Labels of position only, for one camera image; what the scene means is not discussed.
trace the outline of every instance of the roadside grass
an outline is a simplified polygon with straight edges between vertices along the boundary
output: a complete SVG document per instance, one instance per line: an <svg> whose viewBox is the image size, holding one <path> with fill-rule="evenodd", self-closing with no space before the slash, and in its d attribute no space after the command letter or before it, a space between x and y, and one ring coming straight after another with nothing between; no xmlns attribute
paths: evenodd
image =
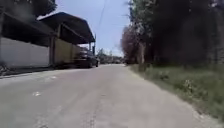
<svg viewBox="0 0 224 128"><path fill-rule="evenodd" d="M145 79L176 93L192 103L199 113L205 113L224 122L224 70L184 69L182 67L148 67L131 69Z"/></svg>

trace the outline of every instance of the curb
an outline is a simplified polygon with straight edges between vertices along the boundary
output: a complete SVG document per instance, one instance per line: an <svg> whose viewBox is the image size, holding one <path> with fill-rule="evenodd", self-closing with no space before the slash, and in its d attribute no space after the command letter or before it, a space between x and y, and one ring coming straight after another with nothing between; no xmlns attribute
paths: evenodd
<svg viewBox="0 0 224 128"><path fill-rule="evenodd" d="M31 74L32 74L32 73L19 74L19 75L9 75L9 76L0 76L0 79L12 78L12 77L20 77L20 76L28 76L28 75L31 75Z"/></svg>

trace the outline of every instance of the asphalt road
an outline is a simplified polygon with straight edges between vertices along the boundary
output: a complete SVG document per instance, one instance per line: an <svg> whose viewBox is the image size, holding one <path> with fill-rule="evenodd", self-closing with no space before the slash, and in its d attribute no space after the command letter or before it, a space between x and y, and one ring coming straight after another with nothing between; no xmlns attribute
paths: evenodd
<svg viewBox="0 0 224 128"><path fill-rule="evenodd" d="M220 128L122 65L0 79L0 128Z"/></svg>

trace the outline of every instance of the parked car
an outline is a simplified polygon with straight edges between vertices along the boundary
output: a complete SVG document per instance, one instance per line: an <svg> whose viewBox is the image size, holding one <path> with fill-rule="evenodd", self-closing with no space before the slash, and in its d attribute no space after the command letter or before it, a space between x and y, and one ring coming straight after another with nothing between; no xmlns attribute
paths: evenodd
<svg viewBox="0 0 224 128"><path fill-rule="evenodd" d="M98 67L99 59L89 50L81 50L74 58L74 64L78 67Z"/></svg>

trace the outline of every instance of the sky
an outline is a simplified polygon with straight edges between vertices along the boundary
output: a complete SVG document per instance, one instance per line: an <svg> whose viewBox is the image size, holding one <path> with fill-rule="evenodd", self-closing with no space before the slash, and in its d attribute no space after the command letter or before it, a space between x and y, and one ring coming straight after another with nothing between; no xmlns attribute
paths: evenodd
<svg viewBox="0 0 224 128"><path fill-rule="evenodd" d="M129 0L56 0L56 12L66 12L88 21L93 35L96 34L97 51L122 55L120 39L123 28L129 24Z"/></svg>

